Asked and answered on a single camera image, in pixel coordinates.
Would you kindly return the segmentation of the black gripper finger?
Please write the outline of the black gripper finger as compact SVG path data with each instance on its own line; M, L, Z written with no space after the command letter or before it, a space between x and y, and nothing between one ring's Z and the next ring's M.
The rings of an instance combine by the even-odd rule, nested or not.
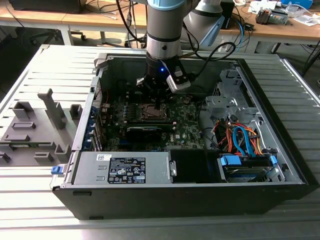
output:
M168 87L167 89L160 89L157 96L157 108L159 109L161 104L167 103L172 98L172 91Z
M146 98L154 103L155 109L159 109L158 91L148 84L148 81L145 77L138 78L136 80L136 87Z

